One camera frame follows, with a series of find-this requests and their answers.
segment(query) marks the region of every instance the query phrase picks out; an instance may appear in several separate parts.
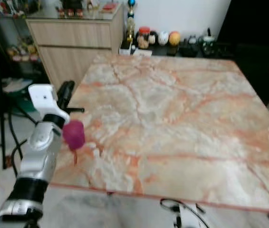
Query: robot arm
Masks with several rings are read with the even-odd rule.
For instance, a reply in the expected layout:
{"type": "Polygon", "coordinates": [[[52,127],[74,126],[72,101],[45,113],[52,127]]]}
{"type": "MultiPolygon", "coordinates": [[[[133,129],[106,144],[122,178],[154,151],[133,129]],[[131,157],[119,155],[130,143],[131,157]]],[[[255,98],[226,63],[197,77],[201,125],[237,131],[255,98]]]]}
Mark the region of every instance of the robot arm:
{"type": "Polygon", "coordinates": [[[40,112],[39,122],[25,145],[12,193],[0,210],[0,228],[38,228],[37,221],[43,216],[44,194],[50,183],[56,157],[61,147],[61,133],[69,122],[69,109],[74,82],[65,82],[59,92],[59,100],[51,85],[31,85],[29,93],[34,107],[40,112]]]}

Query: wooden cabinet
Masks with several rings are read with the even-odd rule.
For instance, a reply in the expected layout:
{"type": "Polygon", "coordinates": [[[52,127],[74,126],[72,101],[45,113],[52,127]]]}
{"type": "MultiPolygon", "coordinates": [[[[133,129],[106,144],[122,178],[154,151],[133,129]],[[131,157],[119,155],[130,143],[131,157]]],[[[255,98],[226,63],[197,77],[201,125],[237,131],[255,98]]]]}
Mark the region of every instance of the wooden cabinet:
{"type": "Polygon", "coordinates": [[[31,22],[38,45],[111,48],[109,23],[31,22]]]}
{"type": "Polygon", "coordinates": [[[95,56],[110,52],[84,48],[39,47],[43,63],[51,76],[49,79],[56,89],[66,80],[75,81],[77,87],[95,56]]]}
{"type": "Polygon", "coordinates": [[[97,54],[118,54],[123,40],[123,7],[111,19],[29,18],[26,20],[50,82],[82,81],[97,54]]]}

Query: white wall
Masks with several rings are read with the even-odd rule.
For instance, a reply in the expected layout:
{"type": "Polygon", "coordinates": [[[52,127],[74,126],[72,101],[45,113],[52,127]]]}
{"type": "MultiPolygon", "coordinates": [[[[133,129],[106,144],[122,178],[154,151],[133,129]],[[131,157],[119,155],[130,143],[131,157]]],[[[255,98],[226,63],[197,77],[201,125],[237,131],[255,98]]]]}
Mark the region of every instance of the white wall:
{"type": "Polygon", "coordinates": [[[136,0],[136,30],[149,26],[157,31],[177,30],[182,38],[201,35],[211,28],[218,35],[231,0],[136,0]]]}

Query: yellow ball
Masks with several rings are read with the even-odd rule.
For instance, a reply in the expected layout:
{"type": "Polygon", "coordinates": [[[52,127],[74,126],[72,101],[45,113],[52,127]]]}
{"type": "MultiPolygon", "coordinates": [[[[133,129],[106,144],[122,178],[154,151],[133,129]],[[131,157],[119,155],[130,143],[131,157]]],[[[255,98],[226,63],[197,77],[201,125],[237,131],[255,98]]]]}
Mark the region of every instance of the yellow ball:
{"type": "Polygon", "coordinates": [[[179,32],[172,32],[169,36],[169,43],[172,46],[177,46],[180,43],[180,33],[179,32]]]}

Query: white ball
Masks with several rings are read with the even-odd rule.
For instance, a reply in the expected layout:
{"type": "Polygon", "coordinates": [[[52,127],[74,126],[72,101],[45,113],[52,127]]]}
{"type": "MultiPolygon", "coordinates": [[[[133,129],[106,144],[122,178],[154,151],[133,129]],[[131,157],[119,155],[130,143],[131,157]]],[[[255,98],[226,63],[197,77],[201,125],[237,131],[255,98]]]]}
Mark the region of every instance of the white ball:
{"type": "Polygon", "coordinates": [[[158,43],[164,46],[168,42],[168,37],[169,37],[168,32],[165,31],[160,32],[158,37],[158,43]]]}

